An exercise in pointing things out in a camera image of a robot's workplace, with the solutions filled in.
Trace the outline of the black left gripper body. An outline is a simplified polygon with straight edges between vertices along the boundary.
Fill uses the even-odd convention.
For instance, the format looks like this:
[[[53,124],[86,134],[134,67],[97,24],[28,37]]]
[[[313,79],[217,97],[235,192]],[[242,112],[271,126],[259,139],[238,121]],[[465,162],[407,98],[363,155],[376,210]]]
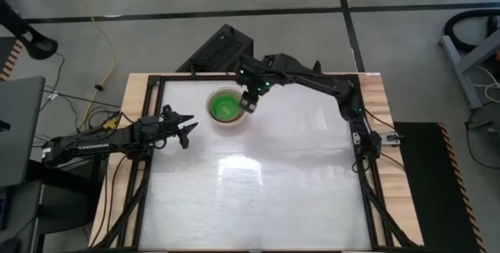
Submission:
[[[157,141],[164,141],[168,137],[177,135],[179,127],[175,123],[157,119],[154,116],[146,116],[134,122],[134,144],[145,147]]]

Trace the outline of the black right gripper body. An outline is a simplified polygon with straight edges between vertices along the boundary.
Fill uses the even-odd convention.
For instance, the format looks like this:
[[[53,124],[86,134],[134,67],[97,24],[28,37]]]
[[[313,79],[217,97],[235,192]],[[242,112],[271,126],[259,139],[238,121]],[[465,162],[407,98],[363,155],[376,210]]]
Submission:
[[[244,96],[263,96],[274,85],[269,64],[249,56],[236,61],[234,72],[236,83],[244,88]]]

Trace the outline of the green plastic bowl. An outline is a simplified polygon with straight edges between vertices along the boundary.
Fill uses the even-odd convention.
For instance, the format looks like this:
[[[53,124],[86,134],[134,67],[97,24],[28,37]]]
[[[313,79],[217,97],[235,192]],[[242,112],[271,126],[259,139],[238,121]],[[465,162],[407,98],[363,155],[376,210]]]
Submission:
[[[233,92],[215,94],[209,102],[209,112],[215,121],[231,123],[240,119],[243,111],[239,106],[240,96]]]

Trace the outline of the large white bowl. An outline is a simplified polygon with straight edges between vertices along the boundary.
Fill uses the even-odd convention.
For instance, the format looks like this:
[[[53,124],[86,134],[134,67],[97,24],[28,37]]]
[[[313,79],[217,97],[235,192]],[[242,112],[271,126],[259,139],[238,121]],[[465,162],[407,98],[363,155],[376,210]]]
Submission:
[[[206,99],[206,102],[205,102],[205,110],[207,112],[207,114],[209,115],[209,118],[212,120],[212,122],[217,125],[217,126],[220,126],[220,127],[235,127],[237,126],[239,123],[241,123],[244,119],[245,119],[245,116],[246,116],[246,112],[245,110],[241,109],[243,111],[243,115],[240,119],[234,121],[234,122],[231,122],[231,123],[221,123],[221,122],[218,122],[218,121],[215,121],[214,118],[211,117],[210,115],[210,112],[209,112],[209,102],[211,100],[211,98],[217,94],[217,93],[221,93],[221,92],[233,92],[235,94],[238,94],[240,96],[240,99],[241,99],[241,95],[242,93],[234,88],[234,87],[221,87],[215,91],[213,91],[209,96],[208,98]]]

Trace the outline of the black computer case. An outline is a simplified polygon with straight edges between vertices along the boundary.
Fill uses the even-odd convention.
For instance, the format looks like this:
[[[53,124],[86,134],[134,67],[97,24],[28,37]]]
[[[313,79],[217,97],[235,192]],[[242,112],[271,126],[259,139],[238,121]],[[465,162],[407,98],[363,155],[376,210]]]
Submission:
[[[178,69],[177,73],[232,72],[241,55],[253,56],[252,38],[224,24]]]

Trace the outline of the grey laptop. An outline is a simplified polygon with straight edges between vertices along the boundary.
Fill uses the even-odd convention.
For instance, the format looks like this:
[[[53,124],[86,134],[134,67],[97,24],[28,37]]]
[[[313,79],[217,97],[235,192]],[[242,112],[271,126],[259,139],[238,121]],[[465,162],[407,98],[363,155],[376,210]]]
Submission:
[[[0,82],[0,188],[24,181],[45,86],[44,77]]]

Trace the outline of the silver table clamp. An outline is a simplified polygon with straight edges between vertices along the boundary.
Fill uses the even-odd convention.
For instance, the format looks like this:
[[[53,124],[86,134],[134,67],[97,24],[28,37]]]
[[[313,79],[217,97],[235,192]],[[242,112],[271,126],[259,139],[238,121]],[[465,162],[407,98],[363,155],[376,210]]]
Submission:
[[[405,139],[405,135],[401,135],[398,132],[383,133],[380,135],[382,139],[382,145],[398,146]]]

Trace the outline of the person's shoe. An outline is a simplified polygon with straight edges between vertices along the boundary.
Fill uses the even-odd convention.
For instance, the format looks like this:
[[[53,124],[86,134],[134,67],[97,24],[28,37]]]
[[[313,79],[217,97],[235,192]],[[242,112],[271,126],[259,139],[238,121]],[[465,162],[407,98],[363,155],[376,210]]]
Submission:
[[[18,40],[27,50],[32,59],[43,60],[53,56],[59,47],[57,41],[38,33],[35,30],[29,30],[18,37]]]

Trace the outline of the black hazard striped mat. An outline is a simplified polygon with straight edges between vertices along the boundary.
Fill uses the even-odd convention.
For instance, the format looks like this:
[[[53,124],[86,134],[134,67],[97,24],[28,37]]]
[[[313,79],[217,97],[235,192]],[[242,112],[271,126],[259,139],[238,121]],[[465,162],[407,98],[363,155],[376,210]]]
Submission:
[[[424,247],[487,253],[459,164],[441,123],[395,123]]]

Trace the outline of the grey metal stand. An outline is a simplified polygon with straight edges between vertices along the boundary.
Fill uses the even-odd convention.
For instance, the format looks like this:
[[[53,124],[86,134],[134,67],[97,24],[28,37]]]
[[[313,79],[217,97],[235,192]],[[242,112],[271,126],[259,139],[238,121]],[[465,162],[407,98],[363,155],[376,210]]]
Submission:
[[[473,86],[473,81],[470,77],[470,70],[473,67],[479,66],[482,62],[500,49],[500,29],[495,31],[491,36],[475,47],[474,50],[463,57],[458,53],[457,48],[454,46],[449,36],[443,35],[439,44],[444,48],[445,53],[452,64],[452,68],[458,77],[462,90],[469,102],[470,108],[480,109],[483,105],[477,95],[476,89]]]

